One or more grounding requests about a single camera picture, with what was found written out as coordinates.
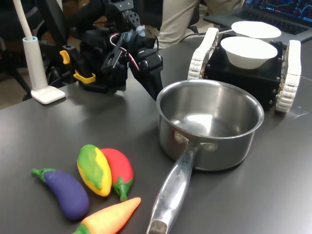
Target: purple eggplant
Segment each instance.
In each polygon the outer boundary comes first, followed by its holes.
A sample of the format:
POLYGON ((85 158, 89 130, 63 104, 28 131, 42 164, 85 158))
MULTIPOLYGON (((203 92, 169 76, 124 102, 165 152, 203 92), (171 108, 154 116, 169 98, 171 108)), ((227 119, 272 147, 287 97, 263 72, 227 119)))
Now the purple eggplant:
POLYGON ((31 175, 38 176, 52 190, 67 219, 79 220, 86 215, 89 209, 88 195, 71 175, 53 168, 33 169, 31 175))

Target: laptop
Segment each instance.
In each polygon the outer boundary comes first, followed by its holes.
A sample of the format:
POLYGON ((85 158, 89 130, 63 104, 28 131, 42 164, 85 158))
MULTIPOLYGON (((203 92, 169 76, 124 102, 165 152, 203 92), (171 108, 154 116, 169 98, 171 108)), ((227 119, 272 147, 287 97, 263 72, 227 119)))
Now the laptop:
POLYGON ((224 28, 243 20, 265 22, 281 30, 276 41, 287 46, 290 40, 303 43, 312 38, 312 0, 245 0, 242 8, 204 20, 224 28))

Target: red wire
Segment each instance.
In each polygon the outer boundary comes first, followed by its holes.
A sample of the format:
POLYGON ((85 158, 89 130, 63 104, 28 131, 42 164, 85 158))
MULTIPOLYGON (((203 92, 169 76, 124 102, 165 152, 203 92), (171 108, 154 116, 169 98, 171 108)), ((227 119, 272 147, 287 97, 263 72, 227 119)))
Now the red wire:
MULTIPOLYGON (((113 45, 113 46, 116 46, 116 44, 114 44, 113 42, 112 42, 112 39, 113 39, 113 37, 114 36, 116 36, 116 35, 118 35, 119 33, 114 33, 114 34, 112 34, 111 35, 111 37, 109 38, 109 41, 110 41, 110 43, 113 45)), ((127 53, 127 50, 125 49, 125 48, 123 48, 123 47, 120 47, 124 52, 126 52, 127 53)), ((138 67, 138 65, 137 65, 137 63, 136 63, 136 61, 135 61, 135 59, 132 57, 132 55, 130 54, 130 53, 128 53, 128 56, 129 56, 129 58, 130 58, 130 60, 132 61, 132 63, 133 63, 133 65, 136 67, 136 69, 139 71, 140 69, 139 69, 139 67, 138 67)))

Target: stainless steel saucepan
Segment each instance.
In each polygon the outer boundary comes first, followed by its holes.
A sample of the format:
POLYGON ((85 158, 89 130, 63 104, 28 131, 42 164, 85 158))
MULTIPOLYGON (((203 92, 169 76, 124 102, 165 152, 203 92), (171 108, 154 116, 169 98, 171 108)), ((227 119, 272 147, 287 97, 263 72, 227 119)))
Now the stainless steel saucepan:
POLYGON ((219 171, 238 165, 264 114, 246 91, 203 79, 167 86, 156 103, 160 145, 177 161, 156 198, 147 234, 167 234, 182 206, 192 168, 219 171))

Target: orange carrot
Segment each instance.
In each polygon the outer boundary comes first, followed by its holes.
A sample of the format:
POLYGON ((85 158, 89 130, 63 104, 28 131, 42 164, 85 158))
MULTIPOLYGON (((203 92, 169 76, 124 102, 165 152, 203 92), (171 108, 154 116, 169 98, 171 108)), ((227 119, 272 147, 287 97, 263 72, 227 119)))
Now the orange carrot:
POLYGON ((136 197, 104 208, 86 217, 73 234, 115 234, 126 224, 140 202, 141 198, 136 197))

